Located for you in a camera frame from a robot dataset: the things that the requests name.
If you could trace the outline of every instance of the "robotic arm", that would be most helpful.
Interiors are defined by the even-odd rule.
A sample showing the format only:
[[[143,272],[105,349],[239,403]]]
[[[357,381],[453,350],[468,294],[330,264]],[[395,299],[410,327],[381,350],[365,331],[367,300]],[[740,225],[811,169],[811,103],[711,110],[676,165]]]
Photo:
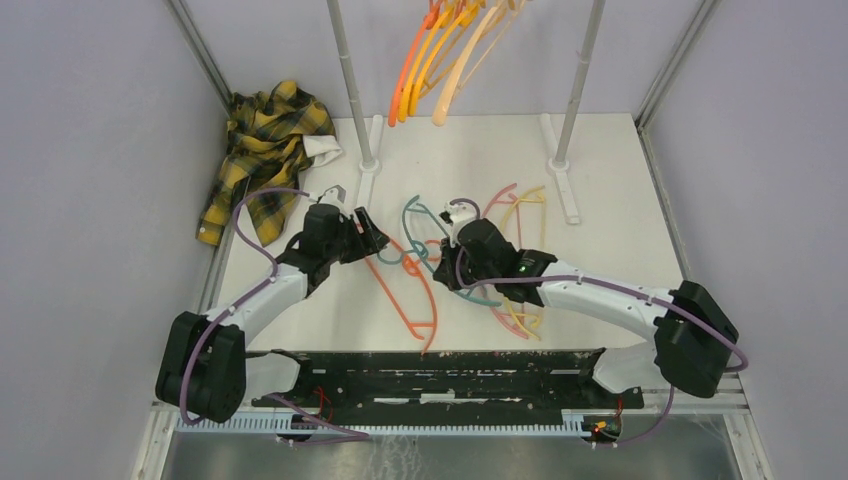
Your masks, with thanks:
[[[492,222],[464,205],[449,206],[441,218],[452,231],[441,241],[434,280],[450,290],[493,284],[513,302],[574,310],[639,335],[645,342],[600,349],[584,367],[585,375],[612,393],[668,382],[697,397],[715,395],[731,351],[686,313],[730,344],[738,332],[701,285],[684,281],[670,290],[589,276],[549,253],[516,250]]]
[[[283,354],[248,358],[245,347],[281,312],[307,298],[330,274],[333,263],[355,262],[379,252],[389,238],[374,226],[364,208],[344,213],[344,190],[327,190],[311,205],[297,233],[267,272],[232,305],[201,315],[183,312],[171,325],[156,381],[156,396],[179,405],[187,365],[192,364],[186,395],[188,410],[216,422],[228,420],[245,397],[286,391],[299,364]],[[212,319],[200,354],[192,354]]]

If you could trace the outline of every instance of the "gray floor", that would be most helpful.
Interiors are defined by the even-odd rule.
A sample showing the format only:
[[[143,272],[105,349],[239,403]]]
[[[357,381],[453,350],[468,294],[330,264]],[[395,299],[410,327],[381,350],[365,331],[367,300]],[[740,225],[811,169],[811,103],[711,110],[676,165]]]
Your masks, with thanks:
[[[625,437],[652,418],[625,418]],[[672,417],[649,440],[592,451],[574,438],[375,437],[291,449],[273,437],[175,434],[163,479],[739,479],[720,416]]]

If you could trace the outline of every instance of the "gray wall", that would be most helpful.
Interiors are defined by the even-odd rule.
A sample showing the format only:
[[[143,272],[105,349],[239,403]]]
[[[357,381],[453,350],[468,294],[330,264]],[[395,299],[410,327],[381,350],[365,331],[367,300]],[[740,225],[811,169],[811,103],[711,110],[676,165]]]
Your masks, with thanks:
[[[726,1],[651,137],[778,478],[845,478],[848,3]]]
[[[233,91],[268,91],[294,79],[334,116],[350,117],[324,0],[186,3]],[[340,3],[362,108],[366,115],[385,115],[427,2]],[[607,2],[581,111],[635,113],[698,3]],[[530,2],[457,96],[451,114],[565,112],[591,7],[592,0]],[[422,99],[419,115],[432,114],[440,91]]]
[[[0,2],[0,478],[125,478],[223,109],[164,3]]]

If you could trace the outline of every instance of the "white rack foot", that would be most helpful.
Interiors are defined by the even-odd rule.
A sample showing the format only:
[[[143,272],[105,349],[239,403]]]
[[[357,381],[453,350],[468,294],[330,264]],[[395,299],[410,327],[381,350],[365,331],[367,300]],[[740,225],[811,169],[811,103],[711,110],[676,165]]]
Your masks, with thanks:
[[[374,190],[374,179],[380,173],[380,143],[383,140],[383,116],[374,115],[371,120],[371,130],[368,133],[368,144],[371,146],[370,166],[359,161],[359,189],[356,192],[356,207],[371,206],[371,192]]]
[[[539,125],[542,127],[542,136],[545,138],[545,147],[548,150],[548,173],[553,175],[556,180],[557,191],[559,191],[559,203],[562,205],[565,223],[578,225],[580,223],[580,212],[577,210],[574,192],[571,190],[571,183],[568,181],[568,167],[570,166],[570,162],[566,160],[565,165],[554,165],[554,156],[556,155],[559,140],[554,132],[554,125],[550,114],[543,113],[539,115]]]

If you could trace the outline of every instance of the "plaid shirt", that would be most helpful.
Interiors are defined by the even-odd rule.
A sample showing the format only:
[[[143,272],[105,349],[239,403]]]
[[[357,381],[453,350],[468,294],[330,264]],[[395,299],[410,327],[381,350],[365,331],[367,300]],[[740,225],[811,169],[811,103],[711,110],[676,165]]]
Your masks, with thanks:
[[[312,166],[303,148],[303,135],[335,134],[324,104],[293,81],[280,82],[270,95],[233,94],[227,121],[227,156],[200,217],[197,239],[211,245],[221,242],[238,200],[235,192],[245,191],[244,182],[249,181],[250,192],[268,187],[299,188],[298,173]],[[293,199],[292,194],[269,194],[247,202],[262,245],[280,236]]]

